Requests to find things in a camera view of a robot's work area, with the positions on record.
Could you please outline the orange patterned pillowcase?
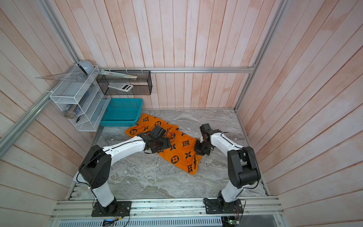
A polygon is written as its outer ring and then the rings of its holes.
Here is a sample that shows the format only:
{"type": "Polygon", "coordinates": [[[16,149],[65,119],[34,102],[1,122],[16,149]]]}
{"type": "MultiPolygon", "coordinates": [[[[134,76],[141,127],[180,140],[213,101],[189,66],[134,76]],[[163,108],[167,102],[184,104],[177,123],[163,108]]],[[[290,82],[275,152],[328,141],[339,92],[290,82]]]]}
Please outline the orange patterned pillowcase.
{"type": "Polygon", "coordinates": [[[171,148],[158,151],[158,155],[190,175],[195,175],[202,158],[194,150],[197,139],[180,131],[177,125],[170,124],[160,118],[144,113],[141,115],[137,124],[128,128],[125,133],[133,138],[142,132],[153,130],[155,126],[160,126],[167,130],[165,136],[171,142],[171,148]]]}

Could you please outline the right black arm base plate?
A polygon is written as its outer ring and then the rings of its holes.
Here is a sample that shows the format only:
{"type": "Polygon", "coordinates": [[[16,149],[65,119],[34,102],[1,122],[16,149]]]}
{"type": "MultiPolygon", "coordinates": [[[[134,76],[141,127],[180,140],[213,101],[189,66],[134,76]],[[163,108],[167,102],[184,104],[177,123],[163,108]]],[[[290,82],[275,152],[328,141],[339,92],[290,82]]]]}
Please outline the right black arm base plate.
{"type": "Polygon", "coordinates": [[[223,198],[203,199],[207,214],[242,214],[244,209],[240,199],[224,202],[223,198]]]}

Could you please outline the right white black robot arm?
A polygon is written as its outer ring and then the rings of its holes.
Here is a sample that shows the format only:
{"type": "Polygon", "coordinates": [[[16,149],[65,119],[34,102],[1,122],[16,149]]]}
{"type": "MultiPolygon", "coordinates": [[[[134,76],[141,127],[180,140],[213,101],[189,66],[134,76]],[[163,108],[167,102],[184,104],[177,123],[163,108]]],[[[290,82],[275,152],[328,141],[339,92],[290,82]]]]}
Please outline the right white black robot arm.
{"type": "Polygon", "coordinates": [[[244,189],[261,179],[260,169],[252,147],[243,147],[227,138],[220,130],[211,129],[209,124],[200,127],[201,139],[194,146],[198,155],[210,155],[218,148],[227,156],[229,182],[217,198],[219,206],[232,205],[244,189]]]}

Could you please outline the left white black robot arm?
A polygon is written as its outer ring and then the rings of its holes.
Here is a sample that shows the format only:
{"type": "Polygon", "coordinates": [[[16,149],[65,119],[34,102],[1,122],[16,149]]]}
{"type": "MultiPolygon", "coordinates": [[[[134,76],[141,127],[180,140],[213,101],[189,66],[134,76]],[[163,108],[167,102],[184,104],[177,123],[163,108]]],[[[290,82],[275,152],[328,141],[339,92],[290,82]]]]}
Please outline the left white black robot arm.
{"type": "Polygon", "coordinates": [[[112,194],[108,179],[111,166],[134,153],[151,151],[152,154],[171,148],[168,132],[160,126],[153,130],[108,147],[94,145],[80,164],[74,181],[85,184],[96,198],[96,207],[102,214],[111,214],[118,208],[117,200],[112,194]]]}

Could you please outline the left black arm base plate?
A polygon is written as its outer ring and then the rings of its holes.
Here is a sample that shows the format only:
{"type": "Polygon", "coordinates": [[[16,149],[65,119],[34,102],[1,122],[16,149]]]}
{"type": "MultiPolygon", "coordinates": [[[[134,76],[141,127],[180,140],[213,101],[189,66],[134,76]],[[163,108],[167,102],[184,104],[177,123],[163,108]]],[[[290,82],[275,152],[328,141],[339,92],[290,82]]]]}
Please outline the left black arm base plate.
{"type": "Polygon", "coordinates": [[[131,201],[114,200],[108,206],[103,207],[97,201],[93,206],[92,217],[125,217],[130,215],[131,201]]]}

